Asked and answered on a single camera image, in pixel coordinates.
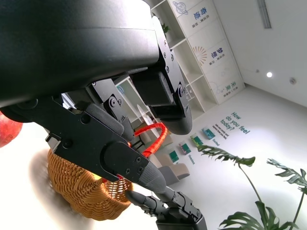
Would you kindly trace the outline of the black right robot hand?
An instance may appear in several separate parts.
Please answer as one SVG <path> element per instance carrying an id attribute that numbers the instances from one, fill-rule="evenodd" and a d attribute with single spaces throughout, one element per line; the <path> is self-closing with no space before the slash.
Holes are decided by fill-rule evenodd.
<path id="1" fill-rule="evenodd" d="M 145 214 L 155 217 L 159 230 L 207 230 L 203 214 L 182 192 L 166 187 L 164 193 L 155 196 L 135 191 L 126 191 L 125 196 Z"/>

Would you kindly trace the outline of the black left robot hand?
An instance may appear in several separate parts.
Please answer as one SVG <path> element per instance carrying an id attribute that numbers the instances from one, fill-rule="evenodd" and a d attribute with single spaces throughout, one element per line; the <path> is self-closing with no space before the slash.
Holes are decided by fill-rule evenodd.
<path id="1" fill-rule="evenodd" d="M 126 75 L 170 131 L 191 131 L 182 73 L 146 2 L 1 1 L 0 110 L 42 126 L 63 159 L 164 194 L 161 172 L 128 146 L 133 129 L 113 83 Z"/>

